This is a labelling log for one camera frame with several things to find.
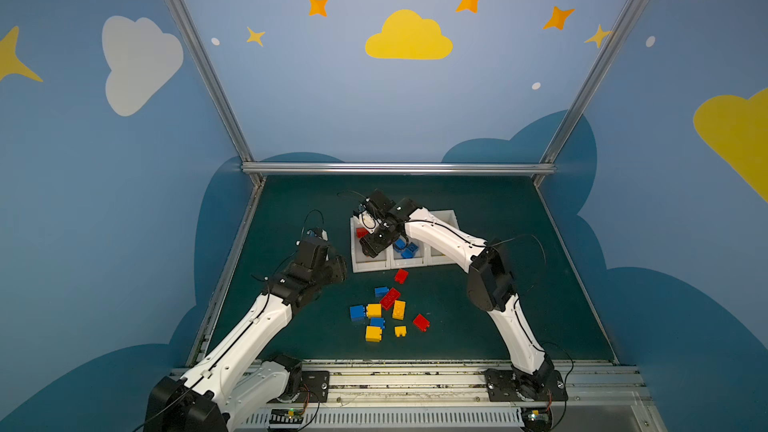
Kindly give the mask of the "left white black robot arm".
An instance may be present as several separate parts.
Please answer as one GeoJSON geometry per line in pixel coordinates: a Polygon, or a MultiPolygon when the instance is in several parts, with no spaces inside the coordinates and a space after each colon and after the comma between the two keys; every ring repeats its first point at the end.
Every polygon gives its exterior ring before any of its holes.
{"type": "Polygon", "coordinates": [[[141,431],[233,431],[252,411],[298,394],[301,362],[276,355],[244,378],[269,342],[316,300],[323,287],[346,279],[347,266],[327,232],[313,228],[228,335],[181,378],[152,389],[141,431]]]}

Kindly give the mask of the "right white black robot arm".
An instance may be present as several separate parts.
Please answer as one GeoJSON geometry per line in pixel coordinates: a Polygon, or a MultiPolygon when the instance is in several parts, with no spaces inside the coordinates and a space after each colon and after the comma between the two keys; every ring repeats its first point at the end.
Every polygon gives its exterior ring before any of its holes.
{"type": "Polygon", "coordinates": [[[525,401],[567,401],[566,379],[535,339],[520,304],[512,270],[488,242],[461,231],[415,201],[395,202],[375,190],[353,213],[366,229],[359,239],[361,251],[374,258],[399,239],[414,239],[437,249],[467,273],[467,295],[475,307],[488,313],[510,356],[515,394],[525,401]]]}

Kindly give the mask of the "red lego brick top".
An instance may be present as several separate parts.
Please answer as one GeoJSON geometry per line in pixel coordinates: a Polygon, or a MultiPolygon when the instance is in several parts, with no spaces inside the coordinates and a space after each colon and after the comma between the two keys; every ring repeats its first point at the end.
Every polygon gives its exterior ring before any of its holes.
{"type": "Polygon", "coordinates": [[[408,272],[404,269],[399,269],[395,274],[394,281],[399,284],[404,284],[408,277],[408,272]]]}

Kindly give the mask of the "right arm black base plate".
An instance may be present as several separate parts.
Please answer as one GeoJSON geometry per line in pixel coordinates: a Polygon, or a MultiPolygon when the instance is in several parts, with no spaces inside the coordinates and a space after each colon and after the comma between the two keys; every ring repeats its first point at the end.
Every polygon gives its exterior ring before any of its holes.
{"type": "Polygon", "coordinates": [[[483,372],[491,402],[565,402],[568,393],[561,374],[526,374],[517,369],[489,368],[483,372]]]}

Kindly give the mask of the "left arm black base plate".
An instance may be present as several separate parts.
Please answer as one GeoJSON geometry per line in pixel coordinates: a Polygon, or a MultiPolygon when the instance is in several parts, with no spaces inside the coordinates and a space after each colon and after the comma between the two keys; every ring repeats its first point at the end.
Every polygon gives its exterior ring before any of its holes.
{"type": "Polygon", "coordinates": [[[328,371],[303,371],[301,376],[290,375],[285,390],[269,403],[326,403],[329,380],[328,371]]]}

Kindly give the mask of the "long red lego brick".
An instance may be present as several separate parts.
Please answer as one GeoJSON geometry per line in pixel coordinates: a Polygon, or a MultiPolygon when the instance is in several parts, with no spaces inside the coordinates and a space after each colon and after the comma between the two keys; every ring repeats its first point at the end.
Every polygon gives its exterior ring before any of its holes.
{"type": "Polygon", "coordinates": [[[401,293],[396,288],[389,289],[387,294],[380,300],[381,308],[383,310],[390,310],[400,296],[401,293]]]}

